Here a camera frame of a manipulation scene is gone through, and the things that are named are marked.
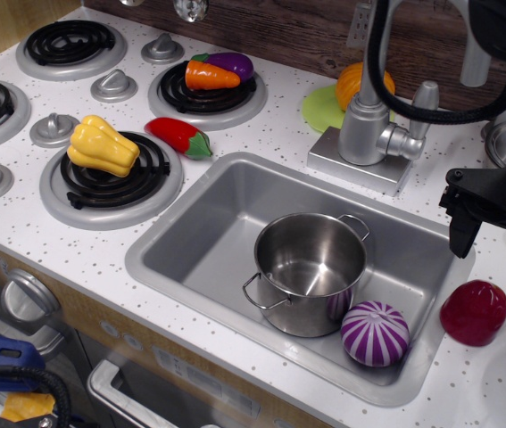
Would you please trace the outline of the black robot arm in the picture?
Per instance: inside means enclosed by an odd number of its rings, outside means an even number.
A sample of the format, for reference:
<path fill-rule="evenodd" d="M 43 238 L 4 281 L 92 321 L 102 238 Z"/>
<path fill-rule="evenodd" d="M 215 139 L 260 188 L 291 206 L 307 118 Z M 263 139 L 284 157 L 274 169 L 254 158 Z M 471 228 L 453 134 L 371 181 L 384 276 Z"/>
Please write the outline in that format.
<path fill-rule="evenodd" d="M 477 43 L 494 58 L 506 62 L 506 1 L 471 1 L 471 30 Z M 451 169 L 440 205 L 452 217 L 451 252 L 465 258 L 481 224 L 506 229 L 506 167 Z"/>

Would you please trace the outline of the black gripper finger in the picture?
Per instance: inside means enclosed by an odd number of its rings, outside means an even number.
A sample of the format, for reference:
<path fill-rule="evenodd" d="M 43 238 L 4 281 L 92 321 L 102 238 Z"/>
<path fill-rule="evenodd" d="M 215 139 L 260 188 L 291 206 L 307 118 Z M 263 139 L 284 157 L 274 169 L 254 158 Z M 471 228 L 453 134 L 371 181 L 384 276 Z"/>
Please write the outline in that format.
<path fill-rule="evenodd" d="M 465 259 L 477 237 L 481 222 L 467 215 L 455 215 L 449 226 L 450 250 L 458 258 Z"/>

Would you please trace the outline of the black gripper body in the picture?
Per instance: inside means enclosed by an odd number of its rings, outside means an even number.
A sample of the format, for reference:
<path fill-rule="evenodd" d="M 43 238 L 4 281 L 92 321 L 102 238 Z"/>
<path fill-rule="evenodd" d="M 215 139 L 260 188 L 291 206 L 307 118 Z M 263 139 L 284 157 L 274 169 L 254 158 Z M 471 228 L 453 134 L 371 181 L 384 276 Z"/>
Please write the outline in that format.
<path fill-rule="evenodd" d="M 440 206 L 451 218 L 450 236 L 475 236 L 484 223 L 506 229 L 506 167 L 451 169 Z"/>

